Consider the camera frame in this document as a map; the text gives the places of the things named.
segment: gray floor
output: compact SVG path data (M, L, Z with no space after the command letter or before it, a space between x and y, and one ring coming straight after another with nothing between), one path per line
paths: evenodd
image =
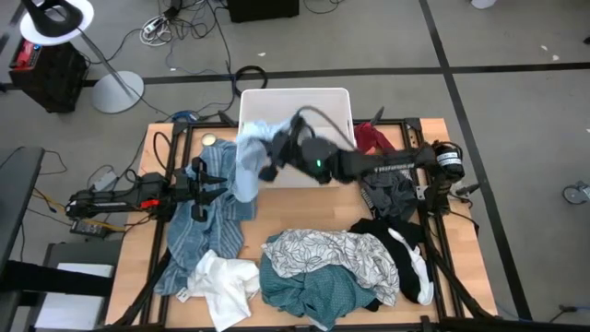
M7 25L16 0L0 4L0 26ZM127 31L155 16L155 1L93 0L96 17L88 35L110 55ZM525 65L587 62L590 46L581 41L590 35L590 3L581 0L499 0L479 11L464 0L430 0L432 14L444 50L452 66ZM310 5L321 2L310 0ZM328 15L301 15L232 24L219 14L232 55L232 66L260 65L268 71L435 67L438 60L418 1L372 0L344 2ZM18 32L0 55L6 68ZM79 49L89 53L79 41ZM165 65L170 47L149 48L137 36L129 38L112 61L118 69L133 70L142 77L188 75ZM560 60L553 61L553 55ZM179 41L172 65L190 70L224 71L225 50L218 32L195 41ZM104 71L93 66L90 78ZM525 294L536 320L557 313L560 303L587 305L590 268L585 218L590 206L574 207L561 198L561 188L586 179L589 161L590 73L587 70L455 75L481 158L498 202L503 226L513 249ZM0 81L7 82L6 70ZM241 87L256 88L257 81ZM353 116L367 118L382 105L388 117L443 117L451 138L465 141L443 76L365 76L293 78L269 81L270 88L343 87L348 89ZM86 185L99 166L110 163L121 170L132 159L147 124L162 119L145 104L118 115L104 115L90 105L92 89L83 89L77 110L48 114L20 91L0 95L0 146L38 145L59 151L69 172L45 176L37 186L65 201ZM211 101L227 101L229 83L147 85L145 99L166 112L196 110ZM234 105L229 115L236 118ZM467 160L466 182L475 181ZM48 156L46 170L58 168ZM481 225L480 245L498 304L514 314L512 298L502 270L490 223L480 194L474 196L474 218ZM33 200L31 206L43 210ZM113 217L121 224L123 216ZM79 236L47 219L27 214L25 260L40 263L47 243L80 242ZM507 318L509 314L501 312ZM19 313L22 320L24 311ZM590 312L566 314L559 322L590 325ZM22 323L15 323L15 331Z

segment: clothing pile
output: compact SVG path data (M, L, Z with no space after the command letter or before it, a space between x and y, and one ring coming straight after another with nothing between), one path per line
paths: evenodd
M262 244L260 270L252 261L235 259L243 246L241 222L255 215L258 173L266 162L260 139L271 140L288 126L289 121L243 124L236 144L217 140L203 147L200 158L208 173L228 179L203 189L228 190L203 206L205 222L191 218L195 202L178 205L167 235L172 260L155 292L176 294L181 302L205 297L217 331L251 316L248 300L258 291L265 303L306 316L324 331L358 308L376 312L382 304L395 306L400 291L412 302L430 304L433 286L418 246L422 229L408 222L417 206L415 188L397 171L360 179L373 219L361 219L348 231L273 235ZM394 150L371 124L358 125L355 136L362 151ZM195 178L191 167L186 172Z

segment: wooden tabletop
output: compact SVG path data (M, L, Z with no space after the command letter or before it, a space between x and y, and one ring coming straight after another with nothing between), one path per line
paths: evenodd
M421 119L424 139L448 141L449 135L443 119ZM397 125L381 125L377 128L385 134L396 148L404 148L402 134ZM152 147L152 138L160 131L171 136L172 124L151 124L147 130L138 173L162 172ZM197 129L193 132L191 157L198 156L202 145L201 136L213 133L219 138L234 140L235 128ZM157 141L158 153L162 160L167 159L168 146L163 139ZM183 137L179 139L176 165L181 164ZM265 189L261 190L257 200L255 220L243 221L242 232L244 245L239 258L259 262L262 255L260 245L270 235L285 229L347 230L360 218L370 218L371 214L360 197L357 184L339 187L305 188L305 189ZM452 210L470 216L466 204L451 201ZM128 223L135 223L144 218L143 213L130 213ZM491 314L496 314L494 298L491 293L488 275L479 250L478 238L473 225L455 215L443 218L450 245L456 276L463 282L479 304ZM154 238L156 221L134 227L125 235L115 274L112 296L107 313L107 324L116 321L129 304L135 299L147 278L150 250ZM453 315L453 306L448 283L441 275L442 293L449 315ZM262 301L257 294L250 300L253 316L244 319L236 326L296 326L309 325L307 318L299 318L285 312L279 312ZM159 296L154 296L151 321L157 321ZM381 306L377 313L358 309L346 317L339 318L338 325L366 324L406 324L418 323L422 315L431 321L437 321L434 304L423 306L408 301L401 293L395 307ZM191 298L185 303L171 296L166 327L212 327L205 298Z

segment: red cloth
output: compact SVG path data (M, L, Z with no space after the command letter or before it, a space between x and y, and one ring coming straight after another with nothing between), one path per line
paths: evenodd
M366 153L371 148L378 148L382 152L395 150L394 146L389 143L385 135L375 129L370 123L355 125L354 138L357 140L359 150L363 153Z

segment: white plastic bin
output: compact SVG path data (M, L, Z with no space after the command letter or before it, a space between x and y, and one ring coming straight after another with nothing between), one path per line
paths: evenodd
M330 89L248 89L243 92L240 103L240 128L245 122L256 120L268 124L279 124L290 118L301 106L311 105L323 111L338 128L348 135L355 144L352 111L348 91L342 88ZM340 134L320 115L313 111L304 111L301 115L313 127L316 135L334 141L342 149L350 146ZM273 183L260 182L260 188L310 188L320 185L309 176L293 169L289 165L279 170ZM338 186L332 181L328 186Z

